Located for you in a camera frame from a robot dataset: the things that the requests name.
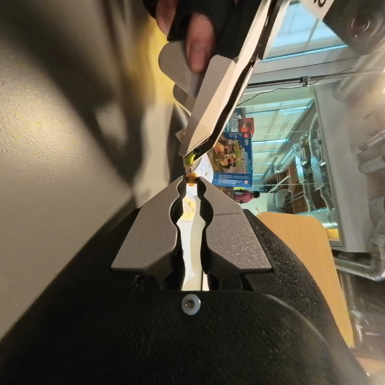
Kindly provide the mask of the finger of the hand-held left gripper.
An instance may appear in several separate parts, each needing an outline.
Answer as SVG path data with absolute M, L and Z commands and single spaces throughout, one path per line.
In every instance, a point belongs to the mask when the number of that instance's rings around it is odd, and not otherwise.
M 238 1 L 227 15 L 211 57 L 179 154 L 201 156 L 211 149 L 253 67 L 266 50 L 272 27 L 272 1 Z
M 217 40 L 198 92 L 198 147 L 211 150 L 270 50 L 290 1 L 239 1 L 240 18 Z

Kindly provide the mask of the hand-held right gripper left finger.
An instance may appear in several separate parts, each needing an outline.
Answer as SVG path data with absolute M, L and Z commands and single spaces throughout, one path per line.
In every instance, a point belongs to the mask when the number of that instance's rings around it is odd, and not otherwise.
M 177 221 L 183 209 L 184 177 L 177 178 L 144 203 L 128 231 L 111 269 L 140 275 L 170 275 L 180 238 Z

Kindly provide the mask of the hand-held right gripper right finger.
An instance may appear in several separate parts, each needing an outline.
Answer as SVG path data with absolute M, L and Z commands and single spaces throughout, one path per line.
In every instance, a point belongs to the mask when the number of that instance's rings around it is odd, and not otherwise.
M 272 266 L 240 205 L 205 178 L 197 179 L 205 223 L 201 264 L 207 275 L 267 272 Z

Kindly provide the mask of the lego instruction booklet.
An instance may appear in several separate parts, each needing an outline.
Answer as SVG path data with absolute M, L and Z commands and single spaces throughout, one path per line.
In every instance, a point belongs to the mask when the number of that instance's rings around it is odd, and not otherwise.
M 182 200 L 183 215 L 178 220 L 180 229 L 185 278 L 182 290 L 200 290 L 203 270 L 200 262 L 201 233 L 203 220 L 200 218 L 200 200 L 196 185 L 186 186 L 186 195 Z

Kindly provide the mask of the blue lego box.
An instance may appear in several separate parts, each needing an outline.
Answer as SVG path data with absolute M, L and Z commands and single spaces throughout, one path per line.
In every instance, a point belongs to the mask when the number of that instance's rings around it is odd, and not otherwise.
M 251 132 L 223 132 L 210 152 L 216 186 L 251 189 L 253 147 Z

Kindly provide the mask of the white lego minifigure torso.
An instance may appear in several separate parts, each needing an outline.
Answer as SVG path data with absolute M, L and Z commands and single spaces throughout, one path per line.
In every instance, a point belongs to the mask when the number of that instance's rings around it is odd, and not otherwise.
M 187 156 L 183 158 L 183 163 L 185 167 L 192 167 L 193 164 L 199 159 L 201 156 L 201 148 L 197 147 L 193 151 L 191 151 Z

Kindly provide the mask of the person's left hand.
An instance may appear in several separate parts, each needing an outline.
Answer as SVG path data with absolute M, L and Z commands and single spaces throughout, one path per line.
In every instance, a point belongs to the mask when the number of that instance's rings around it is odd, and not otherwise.
M 168 35 L 175 13 L 176 0 L 160 0 L 156 6 L 156 23 L 164 35 Z M 194 12 L 186 30 L 185 56 L 194 74 L 203 73 L 209 64 L 215 46 L 215 31 L 209 18 Z

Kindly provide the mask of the large grid window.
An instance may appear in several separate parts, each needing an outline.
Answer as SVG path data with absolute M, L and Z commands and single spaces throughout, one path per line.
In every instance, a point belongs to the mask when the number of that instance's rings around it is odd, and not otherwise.
M 326 24 L 316 19 L 299 2 L 292 2 L 272 42 L 265 61 L 288 59 L 347 48 Z

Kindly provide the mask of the black pole stand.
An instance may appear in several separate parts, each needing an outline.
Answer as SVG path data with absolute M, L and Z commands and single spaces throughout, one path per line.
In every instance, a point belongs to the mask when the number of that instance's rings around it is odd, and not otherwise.
M 310 82 L 318 82 L 321 80 L 340 79 L 344 77 L 356 76 L 356 75 L 372 75 L 384 73 L 384 67 L 375 67 L 371 69 L 355 70 L 355 71 L 342 71 L 339 73 L 325 74 L 325 75 L 313 75 L 313 76 L 300 76 L 295 78 L 286 78 L 279 80 L 269 80 L 262 82 L 249 83 L 247 89 L 258 89 L 269 86 L 288 85 L 288 84 L 305 84 L 309 85 Z

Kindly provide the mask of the wooden book stand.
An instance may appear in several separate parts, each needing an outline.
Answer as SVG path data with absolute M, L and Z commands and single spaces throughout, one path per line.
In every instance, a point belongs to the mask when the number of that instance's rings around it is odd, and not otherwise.
M 256 217 L 295 253 L 310 272 L 345 342 L 349 348 L 354 348 L 348 307 L 323 225 L 310 216 L 262 212 Z

